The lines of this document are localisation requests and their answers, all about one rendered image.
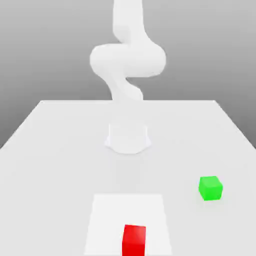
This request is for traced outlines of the small green cube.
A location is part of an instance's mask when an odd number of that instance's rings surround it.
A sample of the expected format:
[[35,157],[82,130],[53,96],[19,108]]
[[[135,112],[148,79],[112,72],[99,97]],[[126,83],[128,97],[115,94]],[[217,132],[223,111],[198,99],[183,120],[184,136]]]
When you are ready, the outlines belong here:
[[223,192],[223,184],[217,176],[201,176],[198,191],[204,201],[220,200]]

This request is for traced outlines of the small red cube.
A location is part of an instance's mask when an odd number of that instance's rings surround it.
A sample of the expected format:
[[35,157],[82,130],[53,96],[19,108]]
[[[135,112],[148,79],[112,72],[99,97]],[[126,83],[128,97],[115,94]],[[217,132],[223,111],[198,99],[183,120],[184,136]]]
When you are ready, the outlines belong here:
[[124,226],[121,256],[145,256],[146,227],[139,225]]

